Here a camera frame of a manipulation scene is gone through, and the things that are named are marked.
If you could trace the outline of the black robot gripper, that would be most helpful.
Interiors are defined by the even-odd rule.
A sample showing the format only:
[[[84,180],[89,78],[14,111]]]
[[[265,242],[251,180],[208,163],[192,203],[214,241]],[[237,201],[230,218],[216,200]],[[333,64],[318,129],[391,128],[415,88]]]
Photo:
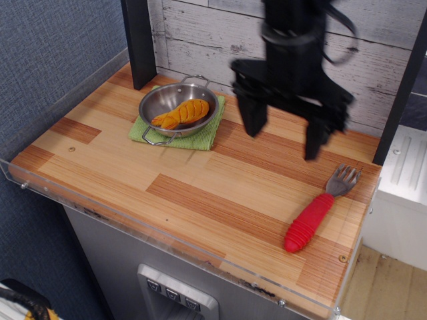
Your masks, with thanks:
[[[236,59],[234,93],[246,133],[255,137],[267,123],[267,105],[308,120],[304,159],[315,160],[334,131],[344,131],[353,96],[324,72],[323,31],[302,35],[264,29],[266,58]]]

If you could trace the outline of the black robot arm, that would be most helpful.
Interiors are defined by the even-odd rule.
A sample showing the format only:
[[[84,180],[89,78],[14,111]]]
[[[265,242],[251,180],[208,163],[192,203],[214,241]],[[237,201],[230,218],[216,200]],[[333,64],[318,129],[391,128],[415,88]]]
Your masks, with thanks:
[[[254,137],[267,122],[267,107],[308,121],[304,158],[314,160],[335,131],[344,131],[354,97],[324,72],[326,17],[351,33],[355,25],[330,1],[265,1],[261,34],[266,58],[236,59],[233,84],[246,133]]]

